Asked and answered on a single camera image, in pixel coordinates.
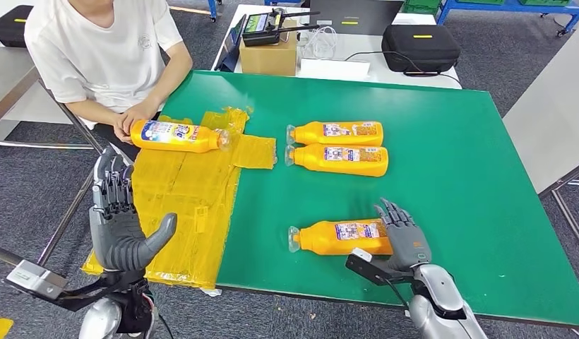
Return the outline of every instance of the blue shelf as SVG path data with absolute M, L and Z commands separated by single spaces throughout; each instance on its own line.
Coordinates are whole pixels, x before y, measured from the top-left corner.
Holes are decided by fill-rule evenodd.
M 471 11 L 503 11 L 503 12 L 530 12 L 530 13 L 565 13 L 573 17 L 564 28 L 564 32 L 570 32 L 572 27 L 579 21 L 579 6 L 545 6 L 545 5 L 522 5 L 518 0 L 505 0 L 501 5 L 495 4 L 475 4 L 458 2 L 456 0 L 446 0 L 440 5 L 441 15 L 437 19 L 437 24 L 441 25 L 445 21 L 448 13 L 452 9 L 466 9 Z

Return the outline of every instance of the human arm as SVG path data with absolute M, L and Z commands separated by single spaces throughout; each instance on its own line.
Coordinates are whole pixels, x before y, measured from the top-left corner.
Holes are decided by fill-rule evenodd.
M 192 58 L 171 17 L 169 5 L 165 0 L 144 0 L 150 11 L 160 48 L 169 56 L 169 63 L 161 74 L 155 87 L 139 104 L 126 111 L 126 118 L 120 126 L 125 132 L 135 121 L 152 119 L 158 107 L 181 84 L 193 66 Z
M 65 106 L 78 117 L 82 117 L 86 120 L 94 121 L 99 124 L 111 125 L 113 126 L 115 136 L 124 143 L 131 143 L 131 137 L 129 133 L 125 133 L 121 129 L 122 121 L 125 119 L 125 114 L 119 114 L 113 112 L 112 110 L 106 108 L 105 106 L 99 104 L 96 101 L 89 99 L 69 102 Z
M 142 102 L 130 107 L 121 120 L 119 128 L 128 135 L 134 122 L 149 120 L 155 116 L 158 107 L 184 81 L 193 66 L 192 58 L 183 41 L 171 46 L 166 53 L 170 60 L 155 87 Z

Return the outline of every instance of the metal table leg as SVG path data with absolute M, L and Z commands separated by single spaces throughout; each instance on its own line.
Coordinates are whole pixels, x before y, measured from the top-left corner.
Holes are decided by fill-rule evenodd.
M 564 202 L 564 199 L 562 198 L 560 191 L 558 189 L 554 189 L 553 191 L 551 191 L 551 194 L 556 199 L 556 203 L 558 203 L 558 207 L 560 208 L 560 210 L 564 214 L 564 217 L 566 218 L 566 222 L 568 222 L 568 224 L 570 225 L 570 227 L 572 229 L 572 232 L 576 236 L 576 239 L 578 239 L 578 241 L 579 241 L 578 223 L 574 219 L 570 209 L 568 209 L 568 205 L 566 205 L 566 202 Z
M 574 233 L 576 239 L 579 241 L 578 223 L 574 219 L 572 213 L 570 212 L 570 209 L 568 209 L 566 202 L 564 201 L 562 195 L 559 192 L 559 189 L 567 184 L 579 186 L 579 179 L 577 178 L 579 178 L 579 165 L 575 169 L 571 170 L 567 175 L 560 178 L 560 180 L 554 182 L 550 187 L 546 188 L 541 193 L 539 193 L 539 198 L 544 198 L 548 194 L 551 194 L 556 199 L 560 211 L 562 212 L 562 214 L 564 214 L 564 217 L 566 218 L 566 222 L 572 229 L 572 232 Z
M 52 95 L 52 93 L 50 93 L 50 91 L 48 91 L 46 89 L 46 87 L 44 86 L 44 83 L 42 83 L 42 81 L 40 81 L 40 84 L 47 91 L 47 93 L 49 93 L 50 97 L 54 100 L 54 96 Z M 89 144 L 91 145 L 91 148 L 94 148 L 98 152 L 98 154 L 101 154 L 103 147 L 98 143 L 98 141 L 96 141 L 96 138 L 94 138 L 94 136 L 91 134 L 90 130 L 86 127 L 86 125 L 84 125 L 78 119 L 78 117 L 76 117 L 73 113 L 71 113 L 71 111 L 67 108 L 67 106 L 65 106 L 64 104 L 61 104 L 60 102 L 57 102 L 56 100 L 55 100 L 55 102 L 58 104 L 59 108 L 61 108 L 63 113 L 69 118 L 69 120 L 71 120 L 71 123 L 75 126 L 75 128 L 89 142 Z M 71 221 L 71 218 L 73 217 L 73 214 L 77 211 L 77 209 L 78 209 L 78 207 L 79 207 L 79 205 L 80 205 L 80 203 L 85 195 L 85 192 L 92 185 L 93 178 L 94 178 L 94 174 L 90 171 L 90 174 L 88 175 L 88 177 L 86 177 L 85 181 L 82 184 L 82 187 L 80 188 L 80 190 L 76 194 L 76 197 L 73 199 L 73 202 L 71 203 L 71 205 L 69 206 L 69 208 L 67 209 L 65 214 L 63 215 L 61 222 L 56 227 L 56 230 L 54 231 L 54 234 L 50 238 L 49 243 L 44 248 L 44 251 L 42 251 L 42 253 L 40 254 L 40 257 L 38 258 L 38 262 L 37 262 L 38 265 L 43 266 L 48 261 L 50 255 L 52 254 L 52 252 L 54 250 L 54 247 L 56 246 L 56 244 L 59 242 L 59 240 L 63 236 L 63 233 L 65 233 L 65 230 L 66 230 L 67 226 L 69 225 L 69 222 Z
M 26 148 L 50 148 L 53 150 L 93 150 L 91 145 L 78 143 L 21 143 L 19 141 L 0 141 L 0 146 L 26 147 Z
M 52 254 L 54 247 L 56 246 L 56 243 L 59 242 L 59 240 L 63 236 L 63 233 L 65 233 L 65 229 L 69 225 L 69 221 L 71 221 L 73 214 L 78 210 L 78 206 L 82 202 L 82 199 L 85 195 L 85 192 L 92 185 L 93 179 L 94 179 L 94 174 L 92 173 L 92 171 L 90 171 L 90 174 L 88 175 L 88 177 L 85 178 L 85 181 L 82 184 L 82 187 L 80 188 L 78 193 L 76 194 L 76 197 L 73 198 L 73 202 L 71 203 L 71 205 L 69 206 L 69 208 L 67 209 L 67 211 L 65 212 L 63 217 L 61 218 L 61 222 L 59 223 L 59 226 L 56 227 L 56 230 L 54 231 L 54 234 L 50 238 L 50 241 L 48 242 L 47 246 L 44 248 L 44 251 L 42 251 L 42 254 L 40 254 L 40 257 L 38 258 L 38 262 L 37 262 L 38 265 L 44 266 L 45 263 L 48 261 L 48 258 Z

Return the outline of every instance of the laptop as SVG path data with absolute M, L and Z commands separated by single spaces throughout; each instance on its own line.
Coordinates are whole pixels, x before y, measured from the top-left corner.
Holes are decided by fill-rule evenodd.
M 321 12 L 311 21 L 331 26 L 338 34 L 383 35 L 403 4 L 402 0 L 311 0 L 311 11 Z
M 215 71 L 233 72 L 239 58 L 239 42 L 241 41 L 241 32 L 246 22 L 244 14 L 238 23 L 229 31 L 229 34 L 223 40 L 221 55 L 217 60 Z

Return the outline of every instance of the gray carpet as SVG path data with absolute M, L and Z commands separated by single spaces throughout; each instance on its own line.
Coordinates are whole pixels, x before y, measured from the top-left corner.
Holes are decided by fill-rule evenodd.
M 208 16 L 173 14 L 198 69 L 212 65 L 234 13 L 237 3 L 224 1 L 215 24 Z M 176 4 L 206 8 L 203 2 Z M 566 41 L 554 37 L 558 26 L 551 19 L 535 14 L 453 11 L 446 25 L 462 45 L 462 84 L 488 90 L 502 115 Z M 82 142 L 71 126 L 36 123 L 20 124 L 9 139 Z M 95 157 L 83 150 L 0 148 L 0 246 L 37 258 Z M 579 221 L 579 187 L 567 187 L 563 194 Z M 553 199 L 543 204 L 579 277 L 579 244 Z M 71 278 L 71 287 L 92 280 L 78 269 L 91 248 L 89 196 L 82 205 L 48 263 Z M 64 311 L 15 291 L 2 283 L 8 272 L 0 263 L 0 317 L 15 321 L 8 338 L 76 337 L 83 312 Z M 549 268 L 546 275 L 549 283 Z M 417 338 L 409 319 L 394 309 L 230 291 L 211 298 L 161 284 L 151 288 L 175 338 Z M 563 328 L 489 320 L 481 324 L 490 338 L 577 338 Z M 157 338 L 167 338 L 162 326 Z

